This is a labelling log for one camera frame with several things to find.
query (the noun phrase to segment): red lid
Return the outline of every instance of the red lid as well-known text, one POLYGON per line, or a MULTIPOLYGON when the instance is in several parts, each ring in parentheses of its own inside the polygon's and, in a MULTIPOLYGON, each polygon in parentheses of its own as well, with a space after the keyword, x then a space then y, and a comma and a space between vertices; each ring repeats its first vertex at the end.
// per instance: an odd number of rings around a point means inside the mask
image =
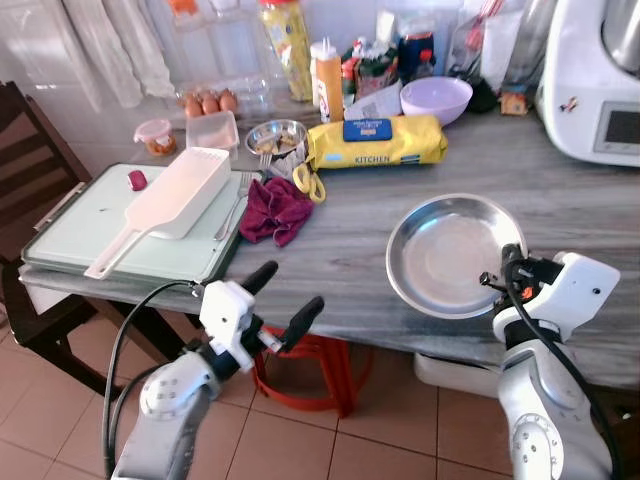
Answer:
POLYGON ((263 5, 279 5, 281 3, 293 3, 298 0, 260 0, 260 3, 263 5))
POLYGON ((354 69, 356 64, 358 63, 359 58, 351 57, 344 61, 342 65, 340 65, 340 69, 342 70, 342 78, 348 78, 349 80, 353 80, 355 78, 354 69))

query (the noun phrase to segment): cutting board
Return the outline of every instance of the cutting board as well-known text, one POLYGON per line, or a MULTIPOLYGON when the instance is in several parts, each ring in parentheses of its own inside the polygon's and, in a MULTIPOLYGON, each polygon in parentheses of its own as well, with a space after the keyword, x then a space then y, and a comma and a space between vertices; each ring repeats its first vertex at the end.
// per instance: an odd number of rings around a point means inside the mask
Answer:
MULTIPOLYGON (((25 263, 82 274, 125 225, 124 211, 139 194, 129 188, 129 172, 141 170, 151 183, 164 168, 122 163, 111 166, 24 248, 25 263)), ((111 277, 198 282, 217 277, 233 254, 238 223, 247 206, 246 197, 234 213, 231 233, 222 241, 213 237, 231 210, 241 176, 242 172, 231 172, 227 184, 183 238, 143 238, 118 264, 111 277)), ((262 179, 258 172, 254 178, 262 179)))

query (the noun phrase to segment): marble countertop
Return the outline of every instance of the marble countertop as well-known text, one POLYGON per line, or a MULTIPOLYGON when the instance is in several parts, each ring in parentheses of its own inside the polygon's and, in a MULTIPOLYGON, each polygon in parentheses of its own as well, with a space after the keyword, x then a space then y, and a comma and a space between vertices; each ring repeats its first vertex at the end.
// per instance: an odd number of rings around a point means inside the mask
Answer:
MULTIPOLYGON (((291 112, 283 109, 280 116, 309 126, 318 122, 317 112, 291 112)), ((242 145, 259 120, 238 123, 242 145)), ((590 381, 638 388, 640 170, 564 156, 535 114, 465 114, 445 134, 449 152, 438 165, 321 171, 327 201, 298 237, 283 249, 271 240, 243 241, 227 276, 240 279, 266 260, 279 262, 278 274, 257 297, 256 312, 271 325, 284 326, 308 299, 323 295, 326 306, 315 333, 496 366, 504 347, 493 337, 489 315, 442 320, 413 310, 391 288, 384 261, 389 234, 416 204, 445 193, 484 195, 517 219, 534 254, 550 258, 560 250, 576 251, 621 270, 604 308, 577 329, 568 345, 590 381)), ((155 162, 144 155, 135 161, 155 162)), ((257 159, 241 147, 233 168, 255 169, 257 159)), ((151 290, 148 284, 35 268, 26 269, 22 279, 131 303, 151 290)), ((188 313, 198 313, 200 306, 181 291, 167 292, 153 304, 188 313)))

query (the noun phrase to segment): red stool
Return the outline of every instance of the red stool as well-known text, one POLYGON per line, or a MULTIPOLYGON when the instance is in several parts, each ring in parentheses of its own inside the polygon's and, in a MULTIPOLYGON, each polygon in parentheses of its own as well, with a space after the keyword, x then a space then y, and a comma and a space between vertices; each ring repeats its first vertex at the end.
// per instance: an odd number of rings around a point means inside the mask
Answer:
MULTIPOLYGON (((268 328, 274 335, 283 330, 268 328)), ((320 411, 335 408, 338 416, 344 418, 353 412, 358 391, 366 382, 373 366, 373 350, 369 351, 367 363, 360 377, 354 381, 349 360, 349 344, 344 340, 305 335, 288 353, 278 353, 282 358, 315 358, 320 362, 329 396, 324 398, 300 398, 284 394, 267 383, 267 372, 262 355, 255 358, 253 379, 256 387, 270 397, 297 410, 320 411)))

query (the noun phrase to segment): black cable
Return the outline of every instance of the black cable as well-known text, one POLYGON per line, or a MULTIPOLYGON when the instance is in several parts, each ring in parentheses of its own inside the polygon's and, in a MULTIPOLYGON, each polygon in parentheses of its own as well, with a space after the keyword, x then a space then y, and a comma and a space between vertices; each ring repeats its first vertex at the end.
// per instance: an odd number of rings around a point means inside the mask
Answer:
POLYGON ((127 318, 124 319, 122 325, 120 326, 120 330, 118 330, 118 335, 116 336, 115 343, 113 345, 113 350, 111 352, 111 360, 109 362, 109 370, 107 372, 107 387, 104 393, 104 408, 102 410, 102 453, 104 456, 105 463, 105 473, 106 478, 109 480, 111 475, 113 475, 113 471, 116 468, 115 456, 111 455, 109 451, 109 423, 111 417, 111 391, 113 390, 113 379, 115 377, 116 368, 118 367, 118 358, 120 356, 120 349, 122 348, 122 342, 125 338, 125 334, 132 320, 138 315, 140 310, 145 307, 149 301, 158 295, 163 290, 166 290, 171 287, 175 287, 178 285, 185 285, 188 287, 193 287, 196 285, 195 282, 190 280, 174 280, 171 282, 167 282, 164 285, 160 285, 158 288, 153 290, 149 295, 143 298, 140 303, 138 303, 127 318))
POLYGON ((151 368, 147 368, 145 371, 140 372, 138 375, 133 377, 126 387, 122 389, 120 396, 118 397, 118 401, 116 402, 115 407, 113 408, 113 416, 111 417, 111 424, 109 426, 109 454, 111 458, 116 457, 116 442, 118 435, 118 423, 120 423, 120 414, 122 413, 122 407, 124 406, 127 398, 133 391, 133 388, 140 382, 142 379, 148 377, 153 372, 155 372, 160 367, 164 367, 167 365, 163 363, 161 365, 154 365, 151 368))
POLYGON ((504 279, 507 287, 507 294, 513 303, 513 306, 517 310, 520 317, 524 323, 529 327, 529 329, 535 334, 536 337, 549 349, 549 351, 558 359, 558 361, 562 364, 564 368, 567 369, 569 375, 573 377, 578 386, 582 389, 582 392, 589 400, 591 404, 591 411, 596 421, 602 427, 603 435, 605 443, 607 444, 607 448, 609 449, 609 454, 611 455, 611 463, 613 466, 612 469, 612 478, 613 480, 622 480, 622 463, 620 461, 620 454, 618 452, 618 446, 616 445, 616 440, 613 437, 613 433, 611 432, 611 428, 609 427, 609 423, 600 407, 600 404, 596 400, 593 392, 591 391, 591 387, 582 376, 580 371, 576 368, 573 362, 567 357, 564 352, 551 340, 545 337, 542 331, 535 325, 531 316, 527 313, 518 296, 518 293, 513 288, 513 271, 516 268, 521 266, 521 262, 518 260, 509 262, 504 271, 504 279))

